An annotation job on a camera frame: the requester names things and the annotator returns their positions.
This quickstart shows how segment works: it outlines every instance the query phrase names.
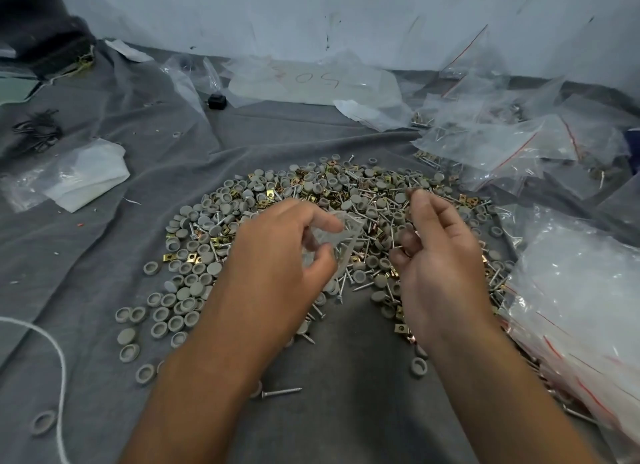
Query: gray fabric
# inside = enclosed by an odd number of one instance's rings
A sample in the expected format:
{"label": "gray fabric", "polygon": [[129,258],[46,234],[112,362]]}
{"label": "gray fabric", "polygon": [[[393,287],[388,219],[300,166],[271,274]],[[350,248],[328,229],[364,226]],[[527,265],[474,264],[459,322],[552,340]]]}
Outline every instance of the gray fabric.
{"label": "gray fabric", "polygon": [[[129,63],[104,48],[86,75],[61,79],[27,104],[0,108],[0,151],[11,141],[13,123],[52,106],[60,109],[67,136],[43,158],[99,135],[124,146],[131,171],[129,180],[74,214],[60,213],[52,202],[13,214],[0,200],[0,314],[35,321],[63,347],[69,368],[64,438],[76,463],[115,462],[149,391],[135,383],[135,371],[170,351],[168,339],[150,338],[147,321],[140,356],[124,365],[116,343],[124,326],[114,314],[121,306],[144,305],[169,278],[166,268],[144,276],[142,266],[161,259],[163,227],[180,206],[198,202],[234,174],[333,153],[361,161],[375,156],[389,168],[424,167],[410,157],[414,132],[372,133],[329,107],[265,102],[208,113],[209,126],[156,64]],[[183,136],[174,139],[175,131]],[[35,162],[21,161],[12,172]],[[548,189],[548,196],[537,188],[531,195],[566,209],[562,194]],[[344,305],[329,302],[326,319],[312,326],[315,346],[300,340],[277,358],[264,375],[265,388],[304,390],[248,403],[231,462],[476,462],[436,372],[431,367],[420,381],[410,377],[413,348],[393,334],[368,297],[346,290]],[[60,368],[52,346],[2,324],[0,362],[2,462],[58,462],[54,432],[38,439],[28,434],[31,419],[58,403]]]}

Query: tangled black wire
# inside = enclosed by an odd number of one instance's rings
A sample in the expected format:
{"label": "tangled black wire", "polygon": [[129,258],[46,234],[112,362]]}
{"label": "tangled black wire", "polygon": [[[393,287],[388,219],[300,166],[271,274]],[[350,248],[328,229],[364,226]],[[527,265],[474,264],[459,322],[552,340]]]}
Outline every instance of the tangled black wire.
{"label": "tangled black wire", "polygon": [[33,113],[29,115],[28,120],[13,126],[13,133],[22,136],[18,145],[13,149],[13,158],[30,150],[44,152],[60,140],[62,129],[53,120],[53,115],[57,112],[57,110],[46,110],[45,112]]}

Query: pile of screws and caps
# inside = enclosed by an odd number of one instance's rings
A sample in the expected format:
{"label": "pile of screws and caps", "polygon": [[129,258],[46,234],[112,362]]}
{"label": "pile of screws and caps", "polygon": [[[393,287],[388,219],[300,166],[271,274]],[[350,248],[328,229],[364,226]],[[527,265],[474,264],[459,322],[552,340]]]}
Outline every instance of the pile of screws and caps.
{"label": "pile of screws and caps", "polygon": [[[320,307],[327,303],[327,295],[336,296],[342,304],[347,287],[352,292],[374,287],[372,302],[380,306],[383,317],[394,321],[394,332],[415,346],[416,357],[411,361],[410,371],[420,378],[427,373],[428,355],[415,343],[415,337],[404,322],[400,281],[388,259],[388,251],[399,246],[401,230],[413,229],[404,214],[408,206],[405,190],[424,188],[452,202],[478,238],[481,235],[479,226],[493,224],[492,215],[496,210],[489,198],[470,197],[463,193],[453,196],[454,186],[458,186],[458,190],[463,189],[458,185],[459,164],[447,164],[425,152],[418,152],[415,156],[430,167],[434,172],[432,177],[419,170],[385,170],[377,165],[375,158],[370,158],[367,165],[352,163],[353,155],[349,160],[340,162],[340,156],[334,154],[331,158],[320,158],[319,163],[290,165],[289,170],[278,172],[258,168],[247,177],[237,175],[228,179],[215,192],[204,194],[199,203],[183,206],[169,221],[164,241],[167,253],[163,262],[174,275],[164,282],[163,292],[148,296],[147,306],[120,308],[116,312],[116,320],[138,325],[153,311],[152,338],[163,339],[171,333],[171,347],[179,347],[188,336],[183,330],[198,322],[240,224],[285,198],[306,199],[326,210],[348,212],[351,217],[362,221],[363,231],[357,235],[355,243],[351,243],[353,239],[345,239],[335,247],[338,259],[344,256],[345,249],[353,247],[347,254],[346,269],[324,287],[296,336],[286,347],[291,346],[296,337],[310,344],[316,343],[310,328],[325,318],[326,314]],[[492,225],[490,234],[501,237],[503,231]],[[479,240],[479,243],[483,249],[491,299],[498,307],[504,300],[504,282],[514,263],[509,260],[503,263],[499,251],[489,250],[484,241]],[[143,270],[145,274],[153,275],[160,268],[161,264],[148,262]],[[118,342],[123,346],[120,359],[125,363],[135,360],[140,353],[140,346],[134,342],[136,334],[135,328],[127,328],[118,336]],[[162,362],[156,367],[151,364],[141,366],[136,380],[141,384],[148,383],[161,365]],[[252,398],[299,391],[301,388],[265,392],[262,383],[258,382]]]}

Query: white cable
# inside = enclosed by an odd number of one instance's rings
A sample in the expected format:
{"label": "white cable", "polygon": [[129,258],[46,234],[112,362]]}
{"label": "white cable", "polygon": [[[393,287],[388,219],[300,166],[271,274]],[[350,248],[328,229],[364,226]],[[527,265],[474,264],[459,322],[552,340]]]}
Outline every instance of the white cable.
{"label": "white cable", "polygon": [[34,326],[31,323],[27,323],[26,321],[21,321],[20,319],[14,319],[13,317],[2,317],[0,316],[0,323],[10,323],[17,324],[18,326],[23,326],[30,330],[34,330],[37,333],[42,334],[45,338],[51,342],[56,351],[58,352],[58,357],[60,358],[60,368],[62,370],[62,382],[60,383],[60,401],[58,402],[58,419],[56,421],[56,444],[58,446],[58,455],[60,456],[60,462],[62,464],[71,464],[69,459],[67,458],[67,453],[65,452],[65,443],[62,441],[62,409],[65,405],[65,392],[67,391],[67,363],[65,361],[65,354],[62,352],[62,348],[58,344],[58,342],[53,339],[47,331],[38,326]]}

